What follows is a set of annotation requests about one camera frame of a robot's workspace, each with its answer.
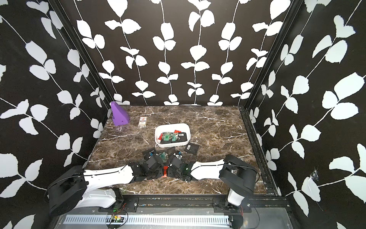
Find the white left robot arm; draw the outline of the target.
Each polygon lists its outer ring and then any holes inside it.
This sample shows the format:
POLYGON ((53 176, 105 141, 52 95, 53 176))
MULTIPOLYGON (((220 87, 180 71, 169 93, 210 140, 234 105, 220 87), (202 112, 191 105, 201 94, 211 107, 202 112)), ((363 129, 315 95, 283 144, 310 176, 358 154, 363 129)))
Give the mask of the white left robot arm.
POLYGON ((157 155, 143 163, 130 162, 113 169, 72 167, 47 188, 50 216, 60 216, 76 208, 109 208, 120 196, 112 186, 156 179, 166 174, 167 166, 157 155))

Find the red label dark tea bag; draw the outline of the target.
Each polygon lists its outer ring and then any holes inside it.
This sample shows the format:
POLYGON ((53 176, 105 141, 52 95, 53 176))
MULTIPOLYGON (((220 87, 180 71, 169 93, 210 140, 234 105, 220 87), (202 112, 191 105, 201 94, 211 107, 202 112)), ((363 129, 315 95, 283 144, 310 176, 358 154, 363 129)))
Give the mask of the red label dark tea bag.
POLYGON ((169 171, 169 167, 168 166, 164 166, 163 167, 163 175, 162 175, 162 177, 168 177, 168 171, 169 171))

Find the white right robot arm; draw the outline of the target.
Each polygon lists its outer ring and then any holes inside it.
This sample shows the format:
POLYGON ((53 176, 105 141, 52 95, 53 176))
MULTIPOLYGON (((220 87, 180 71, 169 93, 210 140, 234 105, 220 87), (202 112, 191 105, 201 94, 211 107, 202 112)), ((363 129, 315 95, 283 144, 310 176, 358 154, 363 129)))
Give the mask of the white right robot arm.
POLYGON ((163 176, 186 182, 219 179, 229 187, 227 203, 236 207, 254 194, 255 185, 260 178, 259 172, 253 166, 233 155, 226 155, 224 159, 214 162, 189 163, 171 156, 168 165, 163 168, 163 176))

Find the green label floral tea bag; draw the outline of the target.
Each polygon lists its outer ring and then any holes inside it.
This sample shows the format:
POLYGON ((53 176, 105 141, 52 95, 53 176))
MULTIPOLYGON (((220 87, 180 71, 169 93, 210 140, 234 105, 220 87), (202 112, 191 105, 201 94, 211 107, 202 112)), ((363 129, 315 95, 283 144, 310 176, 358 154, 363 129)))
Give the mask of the green label floral tea bag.
POLYGON ((162 161, 163 161, 164 163, 166 163, 166 162, 168 161, 168 159, 169 159, 169 155, 168 155, 168 153, 166 153, 166 152, 162 152, 162 153, 159 155, 159 157, 162 159, 162 161))

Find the black tea bag with barcode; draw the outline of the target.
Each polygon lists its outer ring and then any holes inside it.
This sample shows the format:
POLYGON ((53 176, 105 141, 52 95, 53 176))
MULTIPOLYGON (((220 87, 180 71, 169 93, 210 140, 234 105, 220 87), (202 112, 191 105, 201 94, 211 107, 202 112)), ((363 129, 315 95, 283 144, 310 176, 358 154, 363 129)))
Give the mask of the black tea bag with barcode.
POLYGON ((191 153, 193 155, 196 155, 198 153, 198 149, 199 149, 199 145, 197 144, 194 144, 194 143, 188 143, 186 146, 185 146, 185 149, 184 151, 186 153, 191 153))

